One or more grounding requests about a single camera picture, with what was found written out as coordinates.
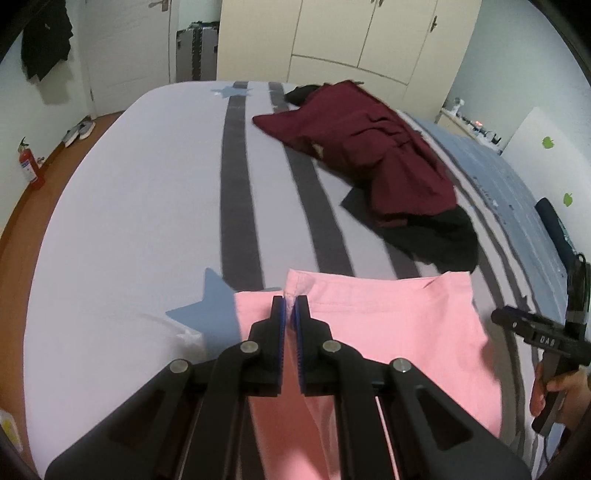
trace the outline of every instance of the metal screw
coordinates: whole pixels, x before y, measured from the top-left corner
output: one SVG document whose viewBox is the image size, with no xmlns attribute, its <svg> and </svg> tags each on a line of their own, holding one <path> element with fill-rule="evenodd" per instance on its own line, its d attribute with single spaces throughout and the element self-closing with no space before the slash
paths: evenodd
<svg viewBox="0 0 591 480">
<path fill-rule="evenodd" d="M 258 343 L 253 342 L 252 340 L 247 340 L 246 342 L 242 342 L 240 350 L 244 353 L 254 353 L 258 350 Z"/>
<path fill-rule="evenodd" d="M 187 368 L 189 368 L 189 362 L 186 360 L 173 360 L 168 367 L 172 373 L 181 374 L 187 371 Z"/>
<path fill-rule="evenodd" d="M 322 348 L 330 353 L 335 353 L 340 350 L 340 343 L 336 340 L 327 340 L 322 344 Z"/>
<path fill-rule="evenodd" d="M 409 362 L 405 358 L 397 358 L 396 360 L 393 360 L 392 366 L 395 370 L 399 371 L 400 373 L 406 373 L 413 367 L 411 362 Z"/>
</svg>

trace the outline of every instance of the hand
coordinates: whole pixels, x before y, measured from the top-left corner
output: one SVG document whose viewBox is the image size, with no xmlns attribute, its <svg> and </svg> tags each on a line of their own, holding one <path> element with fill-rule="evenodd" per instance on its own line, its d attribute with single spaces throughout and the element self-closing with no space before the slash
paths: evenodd
<svg viewBox="0 0 591 480">
<path fill-rule="evenodd" d="M 535 368 L 534 388 L 531 392 L 530 412 L 534 417 L 542 413 L 547 392 L 565 391 L 566 396 L 556 422 L 563 423 L 571 432 L 579 426 L 583 415 L 591 403 L 591 390 L 587 372 L 583 367 L 551 379 L 544 386 L 542 381 L 543 365 L 540 362 Z"/>
</svg>

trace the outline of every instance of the shoe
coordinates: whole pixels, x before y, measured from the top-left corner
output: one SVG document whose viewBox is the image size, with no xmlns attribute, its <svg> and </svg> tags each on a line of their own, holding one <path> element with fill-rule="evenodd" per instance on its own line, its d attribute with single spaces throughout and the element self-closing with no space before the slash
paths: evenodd
<svg viewBox="0 0 591 480">
<path fill-rule="evenodd" d="M 78 138 L 78 135 L 80 135 L 80 124 L 68 130 L 68 133 L 66 133 L 66 136 L 62 139 L 64 145 L 67 147 L 72 145 L 72 142 Z"/>
<path fill-rule="evenodd" d="M 88 138 L 95 128 L 95 123 L 91 121 L 82 121 L 77 125 L 80 129 L 78 131 L 80 140 Z"/>
</svg>

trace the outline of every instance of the wooden floor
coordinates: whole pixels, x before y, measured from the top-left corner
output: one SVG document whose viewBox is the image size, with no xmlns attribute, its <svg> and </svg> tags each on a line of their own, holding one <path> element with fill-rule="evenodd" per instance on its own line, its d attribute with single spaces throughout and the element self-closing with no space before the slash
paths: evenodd
<svg viewBox="0 0 591 480">
<path fill-rule="evenodd" d="M 0 257 L 0 408 L 17 421 L 24 458 L 33 466 L 27 442 L 22 381 L 22 341 L 27 320 L 31 281 L 41 241 L 53 209 L 72 174 L 119 113 L 96 120 L 91 135 L 62 151 L 45 172 L 46 184 L 33 192 L 20 210 Z"/>
</svg>

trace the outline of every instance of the suitcase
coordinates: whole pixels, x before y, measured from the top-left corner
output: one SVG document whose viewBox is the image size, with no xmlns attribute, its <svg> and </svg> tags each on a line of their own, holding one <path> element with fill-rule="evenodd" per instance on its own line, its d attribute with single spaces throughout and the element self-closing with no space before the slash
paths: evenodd
<svg viewBox="0 0 591 480">
<path fill-rule="evenodd" d="M 177 32 L 177 82 L 217 78 L 219 22 L 195 22 Z"/>
</svg>

